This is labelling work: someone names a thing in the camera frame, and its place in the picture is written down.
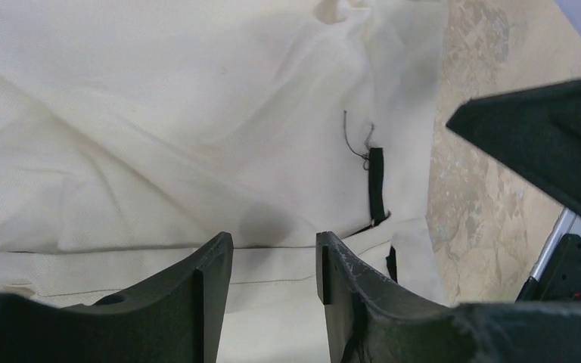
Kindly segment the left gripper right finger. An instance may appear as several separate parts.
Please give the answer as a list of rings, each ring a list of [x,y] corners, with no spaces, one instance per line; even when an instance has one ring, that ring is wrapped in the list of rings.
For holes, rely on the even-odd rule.
[[[316,237],[318,295],[333,362],[581,362],[581,302],[425,299],[334,233]]]

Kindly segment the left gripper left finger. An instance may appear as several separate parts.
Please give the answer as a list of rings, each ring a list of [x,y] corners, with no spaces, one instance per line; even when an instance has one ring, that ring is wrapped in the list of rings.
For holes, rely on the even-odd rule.
[[[59,309],[0,293],[0,362],[214,362],[232,257],[222,232],[90,306]]]

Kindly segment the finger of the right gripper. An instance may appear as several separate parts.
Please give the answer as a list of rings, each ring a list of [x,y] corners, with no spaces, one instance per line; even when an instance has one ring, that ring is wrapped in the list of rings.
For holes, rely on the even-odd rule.
[[[446,126],[581,216],[581,79],[471,99]]]

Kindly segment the beige canvas backpack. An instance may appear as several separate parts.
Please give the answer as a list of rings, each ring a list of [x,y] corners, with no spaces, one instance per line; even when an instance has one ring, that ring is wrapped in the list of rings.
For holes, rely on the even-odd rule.
[[[235,244],[220,362],[326,362],[315,236],[445,303],[444,1],[0,1],[0,293],[90,304]]]

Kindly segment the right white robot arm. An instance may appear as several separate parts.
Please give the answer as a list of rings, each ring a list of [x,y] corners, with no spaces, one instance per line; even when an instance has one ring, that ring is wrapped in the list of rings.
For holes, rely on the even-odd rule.
[[[581,78],[473,98],[447,128],[562,205],[520,301],[581,301]]]

